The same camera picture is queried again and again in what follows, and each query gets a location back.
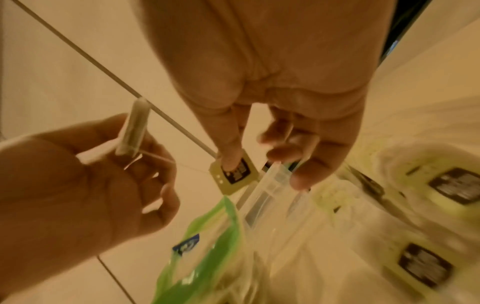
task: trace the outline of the floor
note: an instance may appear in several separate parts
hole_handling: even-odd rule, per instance
[[[1,134],[13,138],[126,112],[137,96],[145,96],[162,115],[151,115],[150,132],[182,164],[176,189],[183,202],[163,231],[125,243],[5,302],[150,303],[172,245],[193,218],[221,197],[205,173],[213,161],[213,143],[169,83],[128,1],[4,0],[2,14]],[[384,133],[435,138],[480,155],[472,135],[480,130],[479,17],[476,0],[433,0],[379,68],[364,132],[382,126]],[[243,144],[258,167],[265,162],[265,148],[255,138],[269,120],[264,107],[255,107],[245,131]],[[335,303],[349,271],[364,264],[336,240],[325,239],[329,251],[319,254],[330,261],[322,266],[330,293],[324,302]]]

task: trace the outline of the black label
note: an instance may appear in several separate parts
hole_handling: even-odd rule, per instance
[[[444,283],[452,275],[454,266],[437,254],[410,243],[398,264],[411,276],[430,288]]]
[[[249,176],[250,173],[251,173],[250,168],[247,165],[247,162],[243,158],[241,159],[240,165],[238,165],[238,167],[234,171],[232,172],[223,171],[225,178],[228,180],[230,184],[235,184],[241,181],[242,179]]]
[[[441,195],[462,205],[480,200],[480,175],[461,168],[449,170],[428,183]]]

